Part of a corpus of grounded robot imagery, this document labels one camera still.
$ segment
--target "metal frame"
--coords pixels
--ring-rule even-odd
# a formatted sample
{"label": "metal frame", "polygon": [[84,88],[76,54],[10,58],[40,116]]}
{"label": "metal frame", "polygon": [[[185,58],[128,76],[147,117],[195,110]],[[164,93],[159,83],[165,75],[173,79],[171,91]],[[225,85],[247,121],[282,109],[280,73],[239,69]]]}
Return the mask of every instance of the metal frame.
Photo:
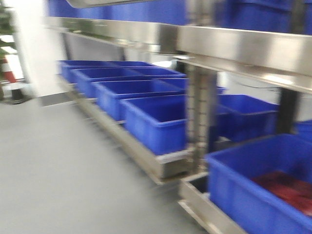
{"label": "metal frame", "polygon": [[[75,8],[119,5],[153,0],[67,0]],[[190,25],[214,25],[214,3],[216,0],[185,0]]]}
{"label": "metal frame", "polygon": [[85,98],[82,94],[77,93],[73,85],[62,77],[59,78],[59,83],[68,97],[75,101],[83,112],[93,118],[103,130],[120,143],[123,150],[156,184],[163,184],[187,175],[190,169],[189,152],[187,150],[161,156],[154,155],[131,136],[121,126],[121,122],[116,122],[99,109],[94,104],[93,98]]}
{"label": "metal frame", "polygon": [[[191,58],[184,63],[190,78],[188,134],[194,152],[193,173],[205,170],[204,155],[215,146],[218,72],[282,88],[277,133],[291,133],[299,92],[312,94],[311,36],[184,26],[179,28],[177,48]],[[204,194],[208,179],[205,173],[183,179],[180,205],[209,233],[245,234]]]}
{"label": "metal frame", "polygon": [[119,47],[159,54],[183,54],[176,50],[177,25],[62,17],[47,17],[46,21],[49,27],[62,33]]}
{"label": "metal frame", "polygon": [[181,207],[210,234],[247,234],[209,199],[207,173],[182,179]]}

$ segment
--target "metal shelving unit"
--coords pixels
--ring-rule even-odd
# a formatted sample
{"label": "metal shelving unit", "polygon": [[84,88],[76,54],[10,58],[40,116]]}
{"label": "metal shelving unit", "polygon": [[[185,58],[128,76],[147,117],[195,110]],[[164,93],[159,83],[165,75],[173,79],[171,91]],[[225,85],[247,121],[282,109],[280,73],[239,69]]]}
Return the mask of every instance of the metal shelving unit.
{"label": "metal shelving unit", "polygon": [[[312,37],[210,27],[180,27],[178,49],[190,79],[188,135],[193,144],[193,173],[215,150],[216,82],[230,72],[281,87],[276,133],[291,133],[300,92],[312,94]],[[180,205],[209,233],[245,233],[210,200],[205,173],[185,178]]]}
{"label": "metal shelving unit", "polygon": [[276,133],[290,133],[300,93],[312,94],[312,37],[213,27],[176,26],[115,20],[48,18],[62,33],[131,48],[145,53],[185,53],[189,78],[189,148],[166,156],[153,155],[120,123],[101,111],[72,85],[60,83],[69,97],[109,132],[157,183],[184,178],[180,205],[212,234],[245,234],[209,200],[203,156],[215,149],[217,74],[230,72],[281,87]]}
{"label": "metal shelving unit", "polygon": [[[75,8],[120,5],[153,0],[67,0]],[[185,0],[187,14],[191,25],[214,25],[213,5],[217,0]]]}
{"label": "metal shelving unit", "polygon": [[47,17],[50,28],[141,52],[180,55],[177,25],[104,19]]}

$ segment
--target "red and white cone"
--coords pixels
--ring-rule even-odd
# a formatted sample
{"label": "red and white cone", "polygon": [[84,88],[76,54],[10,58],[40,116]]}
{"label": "red and white cone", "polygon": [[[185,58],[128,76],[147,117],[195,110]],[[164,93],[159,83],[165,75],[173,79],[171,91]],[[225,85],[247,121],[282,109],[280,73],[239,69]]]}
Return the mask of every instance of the red and white cone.
{"label": "red and white cone", "polygon": [[2,59],[2,72],[4,74],[4,78],[10,82],[11,85],[11,92],[12,92],[12,103],[13,104],[20,104],[25,102],[25,96],[20,89],[20,84],[16,81],[15,76],[8,64],[6,58]]}

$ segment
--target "stainless steel shelf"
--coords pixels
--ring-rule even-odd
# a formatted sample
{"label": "stainless steel shelf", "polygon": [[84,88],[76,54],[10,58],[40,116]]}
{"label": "stainless steel shelf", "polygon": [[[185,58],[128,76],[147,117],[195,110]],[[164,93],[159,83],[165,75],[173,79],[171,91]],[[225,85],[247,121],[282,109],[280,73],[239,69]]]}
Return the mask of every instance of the stainless steel shelf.
{"label": "stainless steel shelf", "polygon": [[97,6],[109,6],[118,4],[127,4],[134,2],[143,2],[151,0],[67,0],[75,8],[88,8]]}
{"label": "stainless steel shelf", "polygon": [[59,78],[61,87],[68,97],[75,101],[80,109],[92,117],[98,125],[107,131],[123,150],[149,175],[156,184],[163,184],[187,175],[190,169],[187,150],[162,156],[155,156],[149,149],[132,137],[121,125],[99,109],[93,99],[87,99],[76,92],[72,84],[62,77]]}
{"label": "stainless steel shelf", "polygon": [[209,199],[206,193],[207,173],[182,180],[181,207],[210,234],[247,234]]}
{"label": "stainless steel shelf", "polygon": [[312,94],[311,36],[181,26],[177,48],[185,63]]}
{"label": "stainless steel shelf", "polygon": [[136,49],[142,52],[181,55],[176,50],[178,26],[164,23],[103,19],[47,17],[54,30]]}

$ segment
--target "traffic cone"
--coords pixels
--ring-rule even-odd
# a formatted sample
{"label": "traffic cone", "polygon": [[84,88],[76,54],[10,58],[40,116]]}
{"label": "traffic cone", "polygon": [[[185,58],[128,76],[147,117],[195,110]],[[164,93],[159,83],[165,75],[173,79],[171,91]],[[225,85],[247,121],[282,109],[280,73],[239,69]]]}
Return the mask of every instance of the traffic cone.
{"label": "traffic cone", "polygon": [[2,84],[0,83],[0,101],[2,101],[3,99],[4,99],[4,93],[2,89]]}
{"label": "traffic cone", "polygon": [[20,104],[26,101],[26,98],[20,89],[20,84],[16,81],[13,72],[8,64],[6,58],[2,59],[2,72],[4,78],[10,82],[11,85],[11,92],[12,92],[12,104]]}

